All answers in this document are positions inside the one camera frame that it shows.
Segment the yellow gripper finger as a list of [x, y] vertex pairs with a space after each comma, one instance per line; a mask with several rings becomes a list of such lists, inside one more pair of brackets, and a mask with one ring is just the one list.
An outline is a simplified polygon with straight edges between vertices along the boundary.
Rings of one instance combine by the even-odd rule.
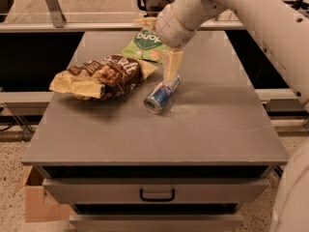
[[175, 80], [183, 59], [183, 51], [179, 47], [169, 47], [163, 51], [163, 82], [171, 83]]
[[140, 26], [143, 29], [147, 29], [150, 31], [155, 30], [155, 23], [156, 23], [156, 18], [152, 16], [137, 18], [133, 20], [133, 24], [135, 26]]

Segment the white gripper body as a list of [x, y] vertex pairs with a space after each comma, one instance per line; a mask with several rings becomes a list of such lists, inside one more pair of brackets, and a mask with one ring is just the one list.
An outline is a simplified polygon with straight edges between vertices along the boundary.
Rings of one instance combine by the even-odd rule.
[[155, 30], [160, 40], [171, 47], [185, 46], [196, 33], [196, 29], [190, 25], [189, 14], [172, 4], [167, 5], [157, 16]]

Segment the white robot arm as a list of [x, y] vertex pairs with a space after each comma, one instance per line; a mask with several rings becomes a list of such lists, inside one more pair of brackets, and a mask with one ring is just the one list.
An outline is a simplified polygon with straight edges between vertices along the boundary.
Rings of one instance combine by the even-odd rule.
[[[308, 18], [281, 0], [175, 0], [156, 17], [135, 22], [154, 30], [175, 51], [196, 30], [231, 10], [256, 44], [267, 51], [301, 104], [309, 109]], [[269, 232], [309, 232], [309, 140], [289, 159], [278, 187]]]

